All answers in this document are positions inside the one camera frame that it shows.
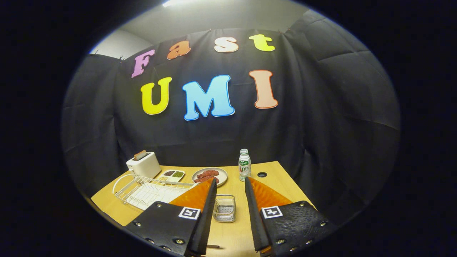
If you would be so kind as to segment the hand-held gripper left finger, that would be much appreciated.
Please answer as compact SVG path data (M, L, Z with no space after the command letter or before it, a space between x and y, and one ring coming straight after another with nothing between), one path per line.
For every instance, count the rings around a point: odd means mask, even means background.
M199 183L170 203L155 201L125 226L161 257L206 254L217 195L214 178Z

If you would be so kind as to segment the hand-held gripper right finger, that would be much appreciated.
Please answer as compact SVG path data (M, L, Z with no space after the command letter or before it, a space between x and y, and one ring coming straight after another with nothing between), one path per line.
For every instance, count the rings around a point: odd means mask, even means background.
M298 257L337 230L309 202L292 202L251 177L245 180L245 194L253 246L262 257Z

